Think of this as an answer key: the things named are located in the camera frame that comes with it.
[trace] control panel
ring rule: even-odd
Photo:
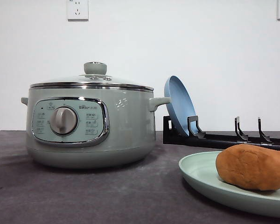
[[[48,143],[87,143],[106,137],[109,119],[106,105],[93,98],[48,98],[37,102],[32,133]]]

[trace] table surface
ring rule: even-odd
[[[0,224],[280,224],[280,218],[232,209],[192,189],[178,161],[205,151],[218,149],[163,145],[157,132],[155,149],[138,162],[70,170],[34,162],[24,131],[0,131]]]

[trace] bread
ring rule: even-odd
[[[220,152],[216,159],[219,176],[244,189],[280,189],[280,151],[240,144]]]

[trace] pot base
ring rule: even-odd
[[[105,152],[50,152],[27,148],[32,158],[47,166],[86,169],[124,165],[144,158],[153,147],[137,147]]]

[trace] dish rack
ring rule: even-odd
[[[251,137],[240,129],[239,117],[234,119],[235,134],[236,135],[222,135],[222,134],[210,134],[203,132],[198,124],[198,116],[188,117],[188,130],[189,137],[181,136],[174,124],[171,122],[171,128],[169,122],[170,116],[163,117],[163,144],[173,145],[186,145],[193,147],[207,147],[207,148],[220,148],[226,149],[230,146],[238,144],[249,144],[255,146],[261,146],[269,149],[280,151],[280,139],[270,138],[261,131],[261,119],[258,117],[258,129],[259,137]],[[191,129],[191,122],[196,123],[197,133],[194,133]]]

